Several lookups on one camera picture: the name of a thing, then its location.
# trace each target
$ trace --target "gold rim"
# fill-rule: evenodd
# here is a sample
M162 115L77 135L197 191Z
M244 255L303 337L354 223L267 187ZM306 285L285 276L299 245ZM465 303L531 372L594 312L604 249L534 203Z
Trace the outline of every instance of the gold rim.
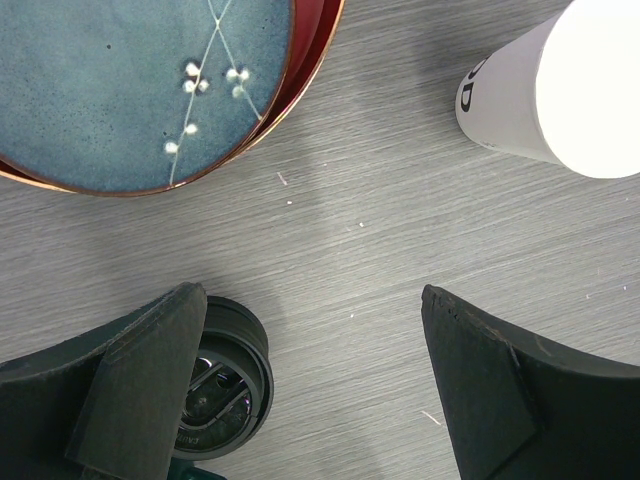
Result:
M289 113L291 113L291 110L293 110L293 108L298 104L298 102L302 99L304 94L309 89L309 86L311 85L311 83L315 79L316 75L318 74L318 72L320 70L320 67L322 66L327 54L329 53L329 48L331 47L331 44L333 43L334 37L335 37L335 35L336 35L337 31L338 31L338 26L340 24L340 20L342 19L342 13L344 11L345 4L346 4L346 0L341 0L340 1L340 5L338 6L338 13L336 15L336 18L335 18L335 21L333 23L333 26L331 27L331 32L329 33L329 37L327 39L327 44L325 45L322 53L320 54L320 57L318 58L318 62L316 63L316 65L313 68L313 70L311 71L311 74L309 75L309 77L307 78L305 83L302 85L302 88L300 89L298 94L294 97L294 99L291 101L291 103L289 103L289 105L287 105L287 107L282 112L280 112L280 114L278 114L278 116L275 118L273 123L271 125L269 125L269 127L267 129L265 129L264 131L260 132L258 135L256 135L255 137L253 137L252 139L247 141L245 144L240 145L240 147L238 147L238 149L235 152L233 152L233 154L230 155L230 157L226 161L223 160L222 162L220 162L218 165L216 165L213 168L213 170L216 170L217 168L222 167L223 165L226 165L226 164L230 163L231 161L235 160L236 158L238 158L240 155L242 155L246 151L248 151L251 148L255 147L267 135L269 135L287 117L287 115L289 115ZM43 188L45 190L52 190L52 191L56 191L56 192L65 192L65 193L77 193L77 192L74 192L72 190L68 190L66 188L62 188L62 187L58 187L58 186L55 186L55 185L51 185L49 183L41 182L41 181L33 179L33 178L22 177L22 176L15 175L15 174L12 174L12 173L9 173L9 172L5 172L5 171L2 171L2 170L0 170L0 176L8 178L10 180L14 180L16 182L24 183L26 185L31 185L31 186L34 186L34 187ZM179 187L181 187L183 185L186 185L187 183L191 183L191 182L184 182L184 183L182 183L180 185L176 185L173 188L170 188L170 189L167 189L167 190L163 190L163 191L175 190L176 188L179 188ZM133 194L133 195L129 194L129 195L126 195L126 196L144 196L144 195L146 195L148 193L149 192L140 192L139 194Z

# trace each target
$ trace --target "tabletop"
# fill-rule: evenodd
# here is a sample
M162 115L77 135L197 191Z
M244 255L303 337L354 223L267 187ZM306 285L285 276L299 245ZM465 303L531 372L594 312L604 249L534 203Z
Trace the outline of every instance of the tabletop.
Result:
M567 0L348 0L307 95L192 185L109 199L0 179L0 362L182 281L265 324L273 410L229 480L455 479L420 318L430 283L640 364L640 177L485 150L456 88Z

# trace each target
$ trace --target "blue plate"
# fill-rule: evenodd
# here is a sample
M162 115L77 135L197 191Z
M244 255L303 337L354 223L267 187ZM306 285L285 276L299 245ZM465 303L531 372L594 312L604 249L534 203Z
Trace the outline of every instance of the blue plate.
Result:
M85 193L198 178L268 113L293 9L293 0L2 0L2 160Z

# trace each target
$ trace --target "paper cup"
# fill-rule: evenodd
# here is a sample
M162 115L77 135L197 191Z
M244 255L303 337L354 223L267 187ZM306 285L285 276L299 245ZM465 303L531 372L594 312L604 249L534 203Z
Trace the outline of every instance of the paper cup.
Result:
M640 172L640 4L574 0L460 84L463 132L594 178Z

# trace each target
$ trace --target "white speck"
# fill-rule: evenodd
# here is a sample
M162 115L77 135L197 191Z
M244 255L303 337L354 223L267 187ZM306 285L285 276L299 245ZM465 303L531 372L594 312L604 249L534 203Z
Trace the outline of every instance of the white speck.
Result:
M196 83L193 80L187 80L182 84L182 89L187 93L193 93L196 91Z
M189 62L184 71L190 77L197 77L198 75L200 75L200 68L193 62Z
M439 426L443 426L439 421L437 421L433 416L429 415L427 412L425 412L424 410L422 410L420 413L422 413L423 415L429 417L431 420L433 420L433 423L435 423L436 425Z
M178 144L176 142L167 142L164 144L164 151L169 154L178 153Z
M187 135L195 135L197 131L198 126L195 123L190 123L184 129L184 133L186 133Z
M238 78L238 71L235 68L230 68L227 70L227 81L232 82L236 78Z
M206 78L203 78L202 80L200 80L200 83L198 83L198 90L204 93L209 89L209 86L209 81Z
M280 179L280 181L285 187L289 185L280 172L276 172L276 175L278 175L278 178Z

